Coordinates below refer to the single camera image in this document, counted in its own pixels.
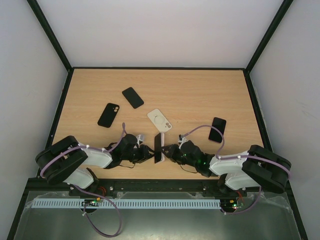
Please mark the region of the pink phone case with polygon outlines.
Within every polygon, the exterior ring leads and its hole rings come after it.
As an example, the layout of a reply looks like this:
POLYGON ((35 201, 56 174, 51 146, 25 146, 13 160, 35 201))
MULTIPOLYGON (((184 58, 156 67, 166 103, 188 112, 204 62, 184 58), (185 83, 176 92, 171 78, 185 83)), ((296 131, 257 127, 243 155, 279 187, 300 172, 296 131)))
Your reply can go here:
POLYGON ((165 147, 165 134, 163 132, 158 133, 154 137, 154 163, 159 164, 165 160, 165 154, 163 152, 165 147))

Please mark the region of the black smartphone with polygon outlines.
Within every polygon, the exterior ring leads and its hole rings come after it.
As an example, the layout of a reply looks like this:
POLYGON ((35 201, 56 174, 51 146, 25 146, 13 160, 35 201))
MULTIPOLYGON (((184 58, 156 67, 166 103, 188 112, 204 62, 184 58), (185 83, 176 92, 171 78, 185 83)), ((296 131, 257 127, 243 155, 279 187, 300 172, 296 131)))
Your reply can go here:
POLYGON ((162 134, 158 133, 154 137, 154 163, 160 163, 162 158, 162 134))

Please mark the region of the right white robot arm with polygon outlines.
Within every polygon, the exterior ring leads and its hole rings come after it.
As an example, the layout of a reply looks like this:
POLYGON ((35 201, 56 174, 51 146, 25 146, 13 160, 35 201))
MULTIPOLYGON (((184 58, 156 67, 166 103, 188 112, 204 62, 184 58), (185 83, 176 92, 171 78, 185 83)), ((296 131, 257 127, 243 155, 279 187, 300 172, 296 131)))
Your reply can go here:
POLYGON ((229 196, 243 188, 261 187, 282 194, 290 178, 292 164, 287 159, 259 145, 232 155, 204 153, 192 141, 163 146, 162 153, 172 162, 195 168, 204 177, 218 176, 218 191, 229 196))

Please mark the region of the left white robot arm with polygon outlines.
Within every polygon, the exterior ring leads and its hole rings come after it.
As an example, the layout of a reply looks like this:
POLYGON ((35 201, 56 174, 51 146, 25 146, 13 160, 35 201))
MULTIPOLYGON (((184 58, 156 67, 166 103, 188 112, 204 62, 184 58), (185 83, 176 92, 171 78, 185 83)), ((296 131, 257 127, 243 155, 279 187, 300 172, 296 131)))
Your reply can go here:
POLYGON ((140 164, 155 155, 155 151, 143 141, 141 134, 125 134, 118 142, 96 148, 84 145, 70 135, 40 152, 35 162, 40 169, 40 176, 49 185, 67 183, 87 189, 94 183, 95 177, 91 170, 82 168, 82 165, 112 169, 122 161, 140 164))

